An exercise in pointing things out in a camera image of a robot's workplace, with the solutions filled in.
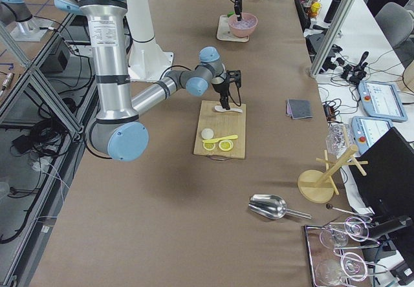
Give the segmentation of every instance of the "label sticker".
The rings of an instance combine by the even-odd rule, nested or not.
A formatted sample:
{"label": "label sticker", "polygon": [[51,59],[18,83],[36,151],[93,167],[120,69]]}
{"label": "label sticker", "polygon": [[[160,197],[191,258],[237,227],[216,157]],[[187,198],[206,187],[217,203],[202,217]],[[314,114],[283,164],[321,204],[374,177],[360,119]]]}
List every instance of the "label sticker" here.
{"label": "label sticker", "polygon": [[111,20],[89,21],[92,47],[117,47],[118,31]]}
{"label": "label sticker", "polygon": [[406,269],[406,270],[404,271],[404,274],[405,274],[405,275],[407,275],[407,276],[410,276],[412,273],[413,273],[413,272],[412,272],[412,270],[411,270],[410,268],[408,268],[408,269]]}
{"label": "label sticker", "polygon": [[48,233],[48,232],[49,232],[49,229],[50,229],[50,227],[48,227],[48,226],[43,226],[43,227],[41,227],[41,232],[43,232],[43,233]]}

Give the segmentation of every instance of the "silver scoop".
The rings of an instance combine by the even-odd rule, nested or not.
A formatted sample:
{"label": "silver scoop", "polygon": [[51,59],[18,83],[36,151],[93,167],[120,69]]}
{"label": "silver scoop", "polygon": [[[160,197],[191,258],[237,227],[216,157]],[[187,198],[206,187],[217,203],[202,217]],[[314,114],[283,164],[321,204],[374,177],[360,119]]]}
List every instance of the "silver scoop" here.
{"label": "silver scoop", "polygon": [[285,215],[312,219],[309,214],[287,208],[286,201],[277,195],[254,195],[250,198],[248,208],[269,219],[280,219]]}

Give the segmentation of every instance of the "wooden base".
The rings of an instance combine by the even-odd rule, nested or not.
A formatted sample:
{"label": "wooden base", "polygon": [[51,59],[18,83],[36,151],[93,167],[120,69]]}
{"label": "wooden base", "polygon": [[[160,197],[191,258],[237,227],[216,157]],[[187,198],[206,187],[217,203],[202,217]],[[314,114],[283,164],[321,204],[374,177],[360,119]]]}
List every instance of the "wooden base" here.
{"label": "wooden base", "polygon": [[[201,101],[199,123],[197,126],[197,134],[195,135],[194,154],[202,156],[224,156],[227,158],[244,159],[246,155],[246,105],[242,104],[238,107],[234,103],[230,103],[232,108],[240,108],[243,113],[239,112],[217,112],[214,110],[216,105],[220,105],[218,101]],[[214,138],[223,136],[238,135],[238,139],[233,140],[234,147],[230,151],[222,151],[219,144],[215,149],[207,151],[202,146],[201,131],[205,128],[214,131]]]}
{"label": "wooden base", "polygon": [[318,187],[315,183],[323,175],[322,172],[310,169],[300,174],[298,179],[298,187],[300,193],[309,201],[314,203],[326,203],[334,195],[334,189],[331,183],[326,180]]}

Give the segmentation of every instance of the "black bottle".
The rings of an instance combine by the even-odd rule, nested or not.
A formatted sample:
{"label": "black bottle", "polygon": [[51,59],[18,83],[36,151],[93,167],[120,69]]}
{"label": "black bottle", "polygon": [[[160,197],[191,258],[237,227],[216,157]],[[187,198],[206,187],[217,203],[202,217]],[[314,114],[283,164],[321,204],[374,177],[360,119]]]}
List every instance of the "black bottle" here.
{"label": "black bottle", "polygon": [[325,19],[323,19],[323,22],[332,23],[332,19],[334,18],[335,12],[337,11],[340,3],[341,0],[332,0],[328,12],[326,13]]}

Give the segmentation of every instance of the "gray chair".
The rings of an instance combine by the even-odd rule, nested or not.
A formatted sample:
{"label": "gray chair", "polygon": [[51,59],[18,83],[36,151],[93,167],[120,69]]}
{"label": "gray chair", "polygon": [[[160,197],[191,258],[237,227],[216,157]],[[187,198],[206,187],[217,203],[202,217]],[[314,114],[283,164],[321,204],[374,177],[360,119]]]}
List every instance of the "gray chair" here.
{"label": "gray chair", "polygon": [[375,16],[375,20],[393,47],[402,65],[414,60],[414,42],[409,38],[414,22],[409,12],[396,3],[388,3]]}
{"label": "gray chair", "polygon": [[413,18],[408,11],[396,3],[388,3],[375,16],[391,47],[400,46],[413,31]]}

